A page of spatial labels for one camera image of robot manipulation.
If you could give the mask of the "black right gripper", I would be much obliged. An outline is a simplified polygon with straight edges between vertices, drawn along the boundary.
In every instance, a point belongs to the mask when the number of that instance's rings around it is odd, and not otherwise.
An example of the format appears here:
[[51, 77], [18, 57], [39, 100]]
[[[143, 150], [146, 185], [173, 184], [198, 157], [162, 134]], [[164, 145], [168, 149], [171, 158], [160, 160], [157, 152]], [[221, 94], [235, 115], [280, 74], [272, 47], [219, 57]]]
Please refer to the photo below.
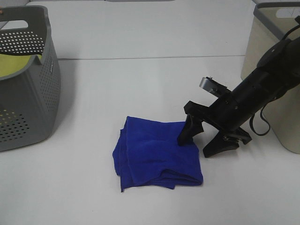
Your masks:
[[206, 158], [218, 153], [236, 150], [239, 148], [239, 140], [244, 144], [251, 141], [251, 136], [240, 128], [248, 116], [248, 113], [239, 110], [238, 103], [227, 93], [219, 97], [212, 105], [204, 106], [189, 101], [184, 106], [187, 115], [183, 129], [177, 137], [179, 146], [193, 140], [193, 137], [203, 132], [203, 122], [216, 128], [219, 132], [203, 148]]

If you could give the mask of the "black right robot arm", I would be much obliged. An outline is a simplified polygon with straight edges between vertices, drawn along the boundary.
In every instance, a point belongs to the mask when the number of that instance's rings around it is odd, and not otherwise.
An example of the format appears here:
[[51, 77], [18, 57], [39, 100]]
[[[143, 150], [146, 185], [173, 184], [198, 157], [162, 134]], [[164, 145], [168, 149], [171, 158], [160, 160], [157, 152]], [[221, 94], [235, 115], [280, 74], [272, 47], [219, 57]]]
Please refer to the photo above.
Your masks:
[[235, 89], [204, 77], [200, 87], [217, 97], [210, 106], [189, 101], [184, 106], [185, 125], [177, 138], [182, 146], [195, 135], [203, 132], [206, 122], [218, 130], [217, 135], [204, 147], [205, 157], [235, 150], [239, 141], [249, 143], [252, 138], [241, 128], [247, 120], [268, 103], [281, 98], [300, 83], [299, 38], [279, 41], [259, 60], [256, 68]]

